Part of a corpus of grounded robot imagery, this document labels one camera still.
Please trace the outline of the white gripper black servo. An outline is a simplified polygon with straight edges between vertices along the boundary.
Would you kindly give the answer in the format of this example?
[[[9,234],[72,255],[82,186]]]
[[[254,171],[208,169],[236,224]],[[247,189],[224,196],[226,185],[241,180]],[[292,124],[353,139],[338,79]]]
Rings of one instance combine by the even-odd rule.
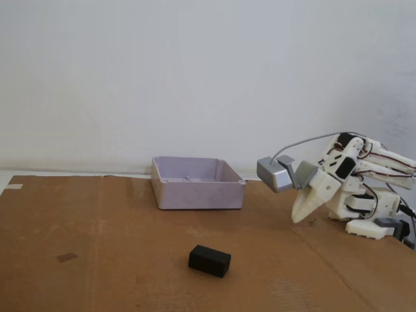
[[[357,165],[357,155],[331,148],[319,162],[318,171],[309,182],[309,190],[300,190],[292,207],[291,218],[299,223],[331,200]]]

